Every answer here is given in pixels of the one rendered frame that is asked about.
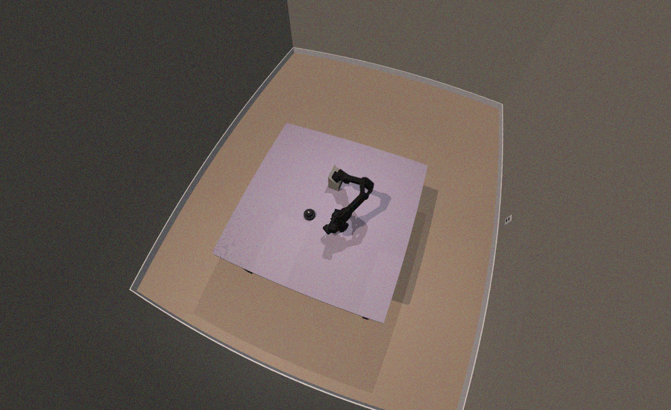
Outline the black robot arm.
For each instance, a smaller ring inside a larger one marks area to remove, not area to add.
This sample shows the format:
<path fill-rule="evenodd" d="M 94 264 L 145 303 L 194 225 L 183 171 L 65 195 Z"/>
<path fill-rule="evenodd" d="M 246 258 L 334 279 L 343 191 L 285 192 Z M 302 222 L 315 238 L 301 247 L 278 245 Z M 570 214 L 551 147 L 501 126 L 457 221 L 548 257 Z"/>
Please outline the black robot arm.
<path fill-rule="evenodd" d="M 369 195 L 373 192 L 374 183 L 368 177 L 354 177 L 345 173 L 342 169 L 339 169 L 338 172 L 335 171 L 332 175 L 332 179 L 337 183 L 339 180 L 342 180 L 345 184 L 352 182 L 360 185 L 360 194 L 348 205 L 348 207 L 342 208 L 342 210 L 337 210 L 337 208 L 335 208 L 335 212 L 332 214 L 332 221 L 330 221 L 330 224 L 328 225 L 328 232 L 337 233 L 338 230 L 340 232 L 345 232 L 349 226 L 346 221 L 350 219 L 352 212 L 369 198 Z M 365 188 L 368 189 L 367 194 Z"/>

